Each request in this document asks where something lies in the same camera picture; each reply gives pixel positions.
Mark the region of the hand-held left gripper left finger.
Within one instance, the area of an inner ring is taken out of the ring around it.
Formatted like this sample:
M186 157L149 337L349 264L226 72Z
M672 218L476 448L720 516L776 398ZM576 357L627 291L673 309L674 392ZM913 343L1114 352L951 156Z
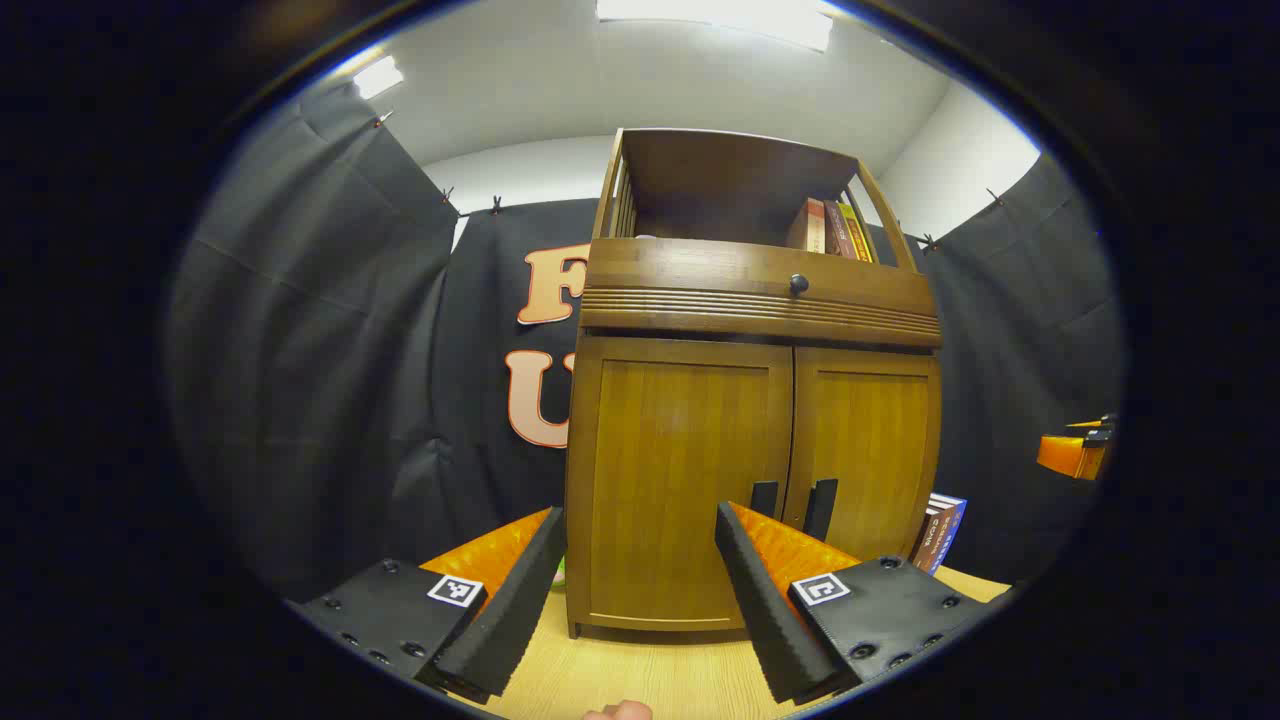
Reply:
M484 705L522 661L564 548L563 510L548 507L426 562L379 560L289 606L385 671Z

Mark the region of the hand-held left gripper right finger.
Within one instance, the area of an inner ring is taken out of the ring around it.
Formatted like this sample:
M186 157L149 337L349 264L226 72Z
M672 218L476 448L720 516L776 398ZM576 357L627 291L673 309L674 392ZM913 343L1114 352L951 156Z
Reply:
M893 555L858 560L739 503L716 546L772 696L804 705L902 675L991 606Z

